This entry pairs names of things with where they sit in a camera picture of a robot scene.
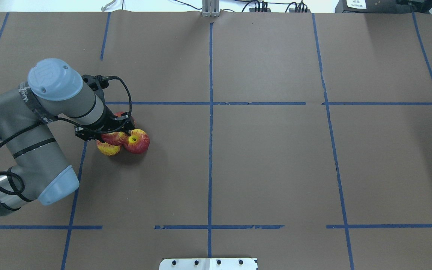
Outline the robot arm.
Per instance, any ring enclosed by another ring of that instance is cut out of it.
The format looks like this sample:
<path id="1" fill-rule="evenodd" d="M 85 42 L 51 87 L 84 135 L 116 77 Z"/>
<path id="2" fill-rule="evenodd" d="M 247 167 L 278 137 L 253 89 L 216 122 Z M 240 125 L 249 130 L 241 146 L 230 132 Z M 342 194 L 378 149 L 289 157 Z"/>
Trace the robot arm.
<path id="1" fill-rule="evenodd" d="M 58 58 L 40 60 L 17 88 L 0 94 L 0 217 L 75 192 L 77 173 L 48 125 L 66 122 L 84 141 L 135 128 L 132 109 L 115 115 L 103 90 L 117 76 L 80 75 Z"/>

